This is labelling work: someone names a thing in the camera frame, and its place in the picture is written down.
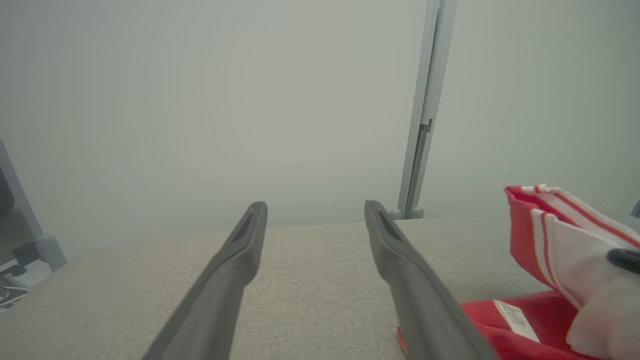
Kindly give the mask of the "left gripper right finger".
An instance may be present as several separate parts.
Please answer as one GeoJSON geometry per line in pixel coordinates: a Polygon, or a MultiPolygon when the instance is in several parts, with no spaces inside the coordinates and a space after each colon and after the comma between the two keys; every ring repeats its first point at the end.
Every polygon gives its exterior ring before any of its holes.
{"type": "Polygon", "coordinates": [[[375,266],[388,284],[409,360],[496,360],[492,346],[380,202],[365,223],[375,266]]]}

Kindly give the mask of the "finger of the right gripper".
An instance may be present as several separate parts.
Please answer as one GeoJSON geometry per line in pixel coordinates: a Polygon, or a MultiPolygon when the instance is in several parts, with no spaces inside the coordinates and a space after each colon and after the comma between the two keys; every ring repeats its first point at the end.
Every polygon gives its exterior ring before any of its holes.
{"type": "Polygon", "coordinates": [[[615,248],[606,253],[610,264],[633,274],[640,274],[640,251],[625,248],[615,248]]]}

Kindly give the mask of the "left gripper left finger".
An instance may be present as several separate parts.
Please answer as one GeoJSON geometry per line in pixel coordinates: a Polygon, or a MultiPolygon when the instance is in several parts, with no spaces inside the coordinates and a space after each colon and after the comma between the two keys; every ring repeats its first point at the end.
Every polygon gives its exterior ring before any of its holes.
{"type": "Polygon", "coordinates": [[[247,208],[148,347],[145,360],[227,360],[243,292],[258,273],[268,207],[247,208]]]}

